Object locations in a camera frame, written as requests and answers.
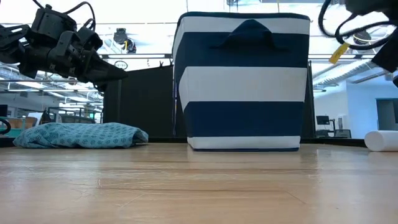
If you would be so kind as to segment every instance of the computer monitor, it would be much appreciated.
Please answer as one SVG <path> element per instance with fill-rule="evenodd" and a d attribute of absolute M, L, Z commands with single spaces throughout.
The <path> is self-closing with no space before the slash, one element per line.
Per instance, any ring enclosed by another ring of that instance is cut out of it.
<path fill-rule="evenodd" d="M 0 105 L 0 116 L 7 117 L 8 105 Z"/>
<path fill-rule="evenodd" d="M 329 116 L 317 116 L 317 124 L 318 125 L 329 125 L 330 124 Z"/>

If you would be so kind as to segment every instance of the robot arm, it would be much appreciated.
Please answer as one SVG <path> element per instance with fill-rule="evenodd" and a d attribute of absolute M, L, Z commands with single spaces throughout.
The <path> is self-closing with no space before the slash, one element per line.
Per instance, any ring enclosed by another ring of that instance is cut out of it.
<path fill-rule="evenodd" d="M 109 81 L 126 78 L 124 70 L 105 62 L 96 53 L 103 42 L 90 29 L 95 28 L 95 20 L 87 22 L 92 22 L 90 28 L 76 30 L 76 22 L 67 13 L 46 5 L 37 10 L 32 27 L 0 26 L 0 62 L 20 63 L 20 73 L 31 78 L 38 70 L 75 77 L 84 83 L 92 82 L 99 91 L 105 91 Z"/>

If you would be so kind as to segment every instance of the wooden surface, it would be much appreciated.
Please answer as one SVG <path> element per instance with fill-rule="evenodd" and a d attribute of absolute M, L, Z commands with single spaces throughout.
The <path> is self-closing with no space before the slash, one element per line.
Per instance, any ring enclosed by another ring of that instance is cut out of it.
<path fill-rule="evenodd" d="M 397 224 L 398 153 L 0 149 L 0 223 Z"/>

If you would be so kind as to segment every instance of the yellow tag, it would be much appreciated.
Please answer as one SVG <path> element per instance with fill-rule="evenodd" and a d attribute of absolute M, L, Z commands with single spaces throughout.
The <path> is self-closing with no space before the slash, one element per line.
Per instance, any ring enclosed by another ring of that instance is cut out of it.
<path fill-rule="evenodd" d="M 339 48 L 337 48 L 335 53 L 333 53 L 333 55 L 330 57 L 329 62 L 332 64 L 337 63 L 337 61 L 340 59 L 340 57 L 347 51 L 348 47 L 349 47 L 349 43 L 344 43 Z"/>

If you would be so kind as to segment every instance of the storage bin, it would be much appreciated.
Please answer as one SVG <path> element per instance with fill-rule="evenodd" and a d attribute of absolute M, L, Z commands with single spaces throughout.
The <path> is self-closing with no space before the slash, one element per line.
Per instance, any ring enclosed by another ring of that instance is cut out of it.
<path fill-rule="evenodd" d="M 197 151 L 296 151 L 310 19 L 299 14 L 188 12 L 174 38 L 174 76 Z"/>

